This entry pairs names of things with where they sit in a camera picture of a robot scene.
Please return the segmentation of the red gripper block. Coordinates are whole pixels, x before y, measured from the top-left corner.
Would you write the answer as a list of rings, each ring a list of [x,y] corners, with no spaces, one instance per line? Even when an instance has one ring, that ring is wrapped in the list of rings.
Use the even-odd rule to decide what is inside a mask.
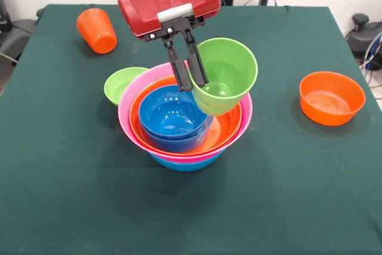
[[[180,17],[210,18],[221,7],[221,0],[118,0],[121,12],[132,32],[144,38],[162,29],[162,24]],[[192,79],[198,87],[204,87],[208,78],[203,67],[192,31],[184,31],[189,57],[187,59]],[[191,92],[192,83],[185,62],[176,53],[172,36],[162,38],[172,71],[180,91]]]

